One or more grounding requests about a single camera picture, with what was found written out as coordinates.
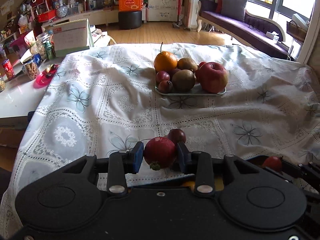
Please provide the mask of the small yellow-orange tomato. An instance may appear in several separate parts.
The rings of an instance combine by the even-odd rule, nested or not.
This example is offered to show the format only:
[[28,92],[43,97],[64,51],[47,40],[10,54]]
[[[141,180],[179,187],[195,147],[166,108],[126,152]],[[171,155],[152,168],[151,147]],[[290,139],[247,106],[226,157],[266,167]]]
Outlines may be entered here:
[[192,192],[195,190],[195,181],[187,181],[181,185],[181,187],[188,187]]

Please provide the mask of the dark red plum on cloth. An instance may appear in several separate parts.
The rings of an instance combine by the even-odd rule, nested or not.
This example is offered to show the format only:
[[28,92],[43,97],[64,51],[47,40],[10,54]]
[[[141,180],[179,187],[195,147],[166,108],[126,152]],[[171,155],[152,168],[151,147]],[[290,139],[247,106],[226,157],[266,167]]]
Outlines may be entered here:
[[186,135],[185,133],[178,128],[171,129],[169,131],[169,134],[167,135],[168,139],[170,139],[174,144],[177,144],[178,142],[186,142]]

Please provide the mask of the dark plum lower in tray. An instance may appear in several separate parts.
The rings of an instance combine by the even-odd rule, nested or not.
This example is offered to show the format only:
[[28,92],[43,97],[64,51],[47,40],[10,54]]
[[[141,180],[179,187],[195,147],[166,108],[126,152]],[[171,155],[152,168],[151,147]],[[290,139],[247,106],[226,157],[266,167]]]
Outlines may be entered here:
[[172,82],[170,80],[163,80],[158,84],[158,90],[161,93],[168,94],[173,88]]

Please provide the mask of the front brown kiwi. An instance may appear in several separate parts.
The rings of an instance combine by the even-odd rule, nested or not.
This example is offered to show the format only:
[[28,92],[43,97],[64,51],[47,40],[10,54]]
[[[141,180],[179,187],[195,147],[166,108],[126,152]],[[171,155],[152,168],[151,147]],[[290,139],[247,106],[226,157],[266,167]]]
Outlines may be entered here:
[[190,91],[195,85],[195,76],[191,70],[180,70],[173,75],[172,84],[178,92]]

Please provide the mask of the large red apple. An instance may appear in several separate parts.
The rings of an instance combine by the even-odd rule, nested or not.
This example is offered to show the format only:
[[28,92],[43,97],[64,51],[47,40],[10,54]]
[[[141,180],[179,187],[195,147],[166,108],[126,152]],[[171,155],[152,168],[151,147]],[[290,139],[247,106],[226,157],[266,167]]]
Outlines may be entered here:
[[217,62],[207,62],[196,71],[197,81],[203,90],[217,94],[222,92],[228,83],[228,72]]

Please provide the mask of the small red tomato in tray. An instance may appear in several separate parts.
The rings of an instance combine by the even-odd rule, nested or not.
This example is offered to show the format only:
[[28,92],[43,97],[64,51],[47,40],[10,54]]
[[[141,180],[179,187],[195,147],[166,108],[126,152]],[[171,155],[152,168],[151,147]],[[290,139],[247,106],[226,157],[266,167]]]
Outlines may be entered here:
[[197,68],[197,70],[195,72],[195,76],[196,76],[197,79],[200,78],[200,69],[201,69],[201,67],[206,63],[207,62],[205,62],[205,61],[202,61],[202,62],[199,63],[198,68]]

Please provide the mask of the middle dark plum in tray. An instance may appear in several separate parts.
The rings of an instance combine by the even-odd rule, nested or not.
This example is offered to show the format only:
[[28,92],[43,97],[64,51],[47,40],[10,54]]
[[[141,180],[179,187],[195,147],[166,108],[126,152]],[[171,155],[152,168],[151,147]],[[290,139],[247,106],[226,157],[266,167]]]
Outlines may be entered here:
[[173,69],[172,71],[170,71],[170,73],[169,73],[169,75],[170,75],[170,81],[172,80],[174,74],[176,74],[176,73],[179,72],[179,71],[180,71],[180,69],[178,69],[178,68],[175,68],[175,69]]

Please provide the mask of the dark plum upper in tray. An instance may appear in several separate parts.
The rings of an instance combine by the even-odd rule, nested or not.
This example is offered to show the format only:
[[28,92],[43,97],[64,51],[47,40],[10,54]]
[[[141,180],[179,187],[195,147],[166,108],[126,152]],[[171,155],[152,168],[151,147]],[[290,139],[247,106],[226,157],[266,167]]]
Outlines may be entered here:
[[165,72],[163,70],[157,72],[157,74],[156,74],[156,83],[157,84],[160,84],[162,81],[169,81],[169,80],[170,80],[170,75],[167,72]]

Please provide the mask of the white desk calendar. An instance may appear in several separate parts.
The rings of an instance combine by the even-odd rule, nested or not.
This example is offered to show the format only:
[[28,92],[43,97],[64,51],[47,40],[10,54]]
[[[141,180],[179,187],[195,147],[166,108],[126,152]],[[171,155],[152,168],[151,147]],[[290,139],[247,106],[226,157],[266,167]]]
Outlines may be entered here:
[[94,47],[87,18],[55,24],[52,30],[56,57],[64,57],[67,54]]

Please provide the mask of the black round stool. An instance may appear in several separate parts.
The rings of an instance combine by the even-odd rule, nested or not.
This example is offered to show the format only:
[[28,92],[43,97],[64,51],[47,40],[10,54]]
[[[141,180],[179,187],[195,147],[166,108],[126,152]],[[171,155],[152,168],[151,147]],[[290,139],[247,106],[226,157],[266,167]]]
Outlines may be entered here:
[[142,11],[118,12],[119,28],[123,30],[136,29],[142,25]]

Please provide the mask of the purple chaise sofa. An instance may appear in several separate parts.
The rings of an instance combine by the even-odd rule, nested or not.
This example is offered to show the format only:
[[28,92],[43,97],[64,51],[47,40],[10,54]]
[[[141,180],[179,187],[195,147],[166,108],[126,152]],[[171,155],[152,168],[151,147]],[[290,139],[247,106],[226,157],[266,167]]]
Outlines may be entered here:
[[242,44],[262,51],[270,57],[288,59],[288,52],[277,44],[272,38],[266,36],[269,33],[276,33],[278,42],[285,41],[283,28],[274,20],[253,15],[245,11],[245,20],[240,22],[217,14],[217,0],[199,0],[197,13],[197,31],[202,28],[202,23],[208,23],[217,30],[230,35]]

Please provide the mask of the white tv console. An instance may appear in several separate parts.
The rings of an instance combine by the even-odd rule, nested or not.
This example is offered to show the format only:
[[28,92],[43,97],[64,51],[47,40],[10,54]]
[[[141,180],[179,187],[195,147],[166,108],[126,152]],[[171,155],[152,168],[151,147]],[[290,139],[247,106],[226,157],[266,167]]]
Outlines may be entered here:
[[90,25],[106,25],[108,26],[111,23],[117,23],[118,22],[118,6],[114,7],[112,10],[91,10],[86,11],[80,14],[73,14],[73,15],[67,15],[63,18],[54,18],[50,22],[44,22],[42,24],[42,29],[47,29],[48,26],[59,24],[62,22],[68,22],[68,21],[75,21],[82,18],[87,18]]

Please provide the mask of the orange gift box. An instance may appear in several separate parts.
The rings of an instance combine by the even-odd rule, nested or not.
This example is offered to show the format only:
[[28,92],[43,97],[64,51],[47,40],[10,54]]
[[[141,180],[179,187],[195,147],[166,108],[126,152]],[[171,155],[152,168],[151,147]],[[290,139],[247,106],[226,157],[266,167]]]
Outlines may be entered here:
[[139,11],[143,7],[143,0],[119,0],[119,11]]

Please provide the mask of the blue white porcelain vase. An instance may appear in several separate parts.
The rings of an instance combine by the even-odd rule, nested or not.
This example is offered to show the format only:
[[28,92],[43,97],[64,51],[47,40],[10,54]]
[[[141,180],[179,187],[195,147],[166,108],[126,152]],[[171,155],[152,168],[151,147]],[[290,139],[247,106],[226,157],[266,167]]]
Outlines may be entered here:
[[64,5],[63,0],[58,0],[58,7],[56,8],[56,16],[58,18],[63,18],[67,16],[68,8]]

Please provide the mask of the red box on shelf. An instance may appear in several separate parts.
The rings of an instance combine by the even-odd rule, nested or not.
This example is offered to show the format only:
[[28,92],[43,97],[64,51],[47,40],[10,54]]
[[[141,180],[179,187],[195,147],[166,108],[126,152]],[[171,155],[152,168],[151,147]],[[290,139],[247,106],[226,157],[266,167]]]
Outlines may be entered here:
[[51,21],[52,19],[54,19],[56,17],[56,10],[50,10],[47,12],[43,12],[41,14],[38,15],[37,20],[39,23],[43,23],[43,22],[48,22]]

